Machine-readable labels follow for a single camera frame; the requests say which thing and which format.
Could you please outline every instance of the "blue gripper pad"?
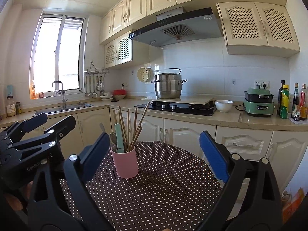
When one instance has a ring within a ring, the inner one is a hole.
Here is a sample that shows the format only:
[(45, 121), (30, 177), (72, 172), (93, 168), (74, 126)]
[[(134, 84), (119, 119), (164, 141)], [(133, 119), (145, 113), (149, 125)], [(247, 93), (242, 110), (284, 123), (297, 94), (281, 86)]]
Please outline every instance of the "blue gripper pad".
[(46, 123), (47, 119), (47, 115), (45, 113), (41, 113), (29, 120), (26, 120), (23, 124), (23, 131), (29, 133), (32, 130), (35, 130), (37, 127)]
[(216, 177), (226, 183), (230, 177), (227, 170), (228, 165), (223, 157), (224, 154), (221, 154), (216, 142), (207, 131), (203, 131), (200, 134), (199, 143)]
[(92, 146), (85, 147), (80, 153), (80, 165), (82, 168), (81, 180), (83, 183), (93, 179), (99, 165), (109, 149), (109, 135), (102, 133)]

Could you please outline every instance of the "utensil rack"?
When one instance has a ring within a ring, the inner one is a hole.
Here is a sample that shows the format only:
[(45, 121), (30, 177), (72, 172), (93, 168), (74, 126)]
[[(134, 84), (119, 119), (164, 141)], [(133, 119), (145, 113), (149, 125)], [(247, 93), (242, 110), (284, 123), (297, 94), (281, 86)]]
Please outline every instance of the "utensil rack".
[(86, 69), (84, 71), (85, 75), (106, 75), (109, 74), (109, 70), (108, 69), (97, 69), (94, 64), (93, 61), (91, 62), (91, 66), (89, 69)]

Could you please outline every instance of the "cup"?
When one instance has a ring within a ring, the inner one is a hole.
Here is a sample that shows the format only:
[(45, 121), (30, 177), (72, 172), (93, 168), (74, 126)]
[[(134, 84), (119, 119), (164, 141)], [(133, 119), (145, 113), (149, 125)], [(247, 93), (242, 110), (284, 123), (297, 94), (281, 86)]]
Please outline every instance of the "cup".
[(119, 177), (130, 179), (138, 174), (138, 163), (135, 147), (127, 153), (115, 153), (112, 151), (112, 158), (115, 164), (115, 169)]

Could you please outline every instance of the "wooden chopsticks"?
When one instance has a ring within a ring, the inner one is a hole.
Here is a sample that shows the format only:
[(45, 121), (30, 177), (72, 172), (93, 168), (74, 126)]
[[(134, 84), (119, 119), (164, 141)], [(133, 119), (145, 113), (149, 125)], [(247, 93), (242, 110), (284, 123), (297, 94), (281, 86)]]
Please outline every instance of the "wooden chopsticks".
[[(125, 152), (130, 152), (133, 150), (134, 148), (134, 145), (141, 133), (141, 130), (142, 130), (142, 127), (141, 127), (141, 124), (142, 124), (142, 121), (144, 119), (144, 116), (145, 114), (147, 113), (147, 109), (149, 108), (150, 106), (150, 103), (147, 104), (147, 106), (145, 107), (145, 110), (141, 116), (141, 119), (138, 123), (138, 126), (137, 126), (137, 111), (138, 109), (136, 108), (135, 110), (135, 117), (134, 117), (134, 128), (131, 128), (131, 132), (132, 132), (132, 138), (130, 140), (130, 135), (129, 135), (129, 130), (130, 130), (130, 110), (128, 109), (127, 110), (127, 132), (126, 132), (126, 128), (125, 128), (125, 125), (124, 125), (124, 120), (123, 120), (123, 115), (122, 115), (122, 109), (121, 107), (119, 106), (119, 109), (118, 109), (118, 114), (119, 114), (119, 124), (121, 125), (121, 131), (122, 131), (122, 137), (123, 137), (123, 142), (124, 142), (124, 150)], [(117, 122), (116, 120), (116, 113), (115, 113), (115, 110), (113, 111), (113, 116), (114, 116), (114, 119), (115, 119), (115, 123)]]

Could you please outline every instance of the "table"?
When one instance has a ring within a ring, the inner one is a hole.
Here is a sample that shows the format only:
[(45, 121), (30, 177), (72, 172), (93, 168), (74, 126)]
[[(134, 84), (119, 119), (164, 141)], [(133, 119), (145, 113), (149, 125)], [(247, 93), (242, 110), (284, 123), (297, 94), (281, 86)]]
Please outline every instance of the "table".
[[(111, 151), (86, 187), (117, 231), (194, 230), (207, 216), (221, 187), (197, 156), (175, 146), (137, 142), (139, 173), (120, 178)], [(64, 195), (73, 216), (80, 218), (65, 181)]]

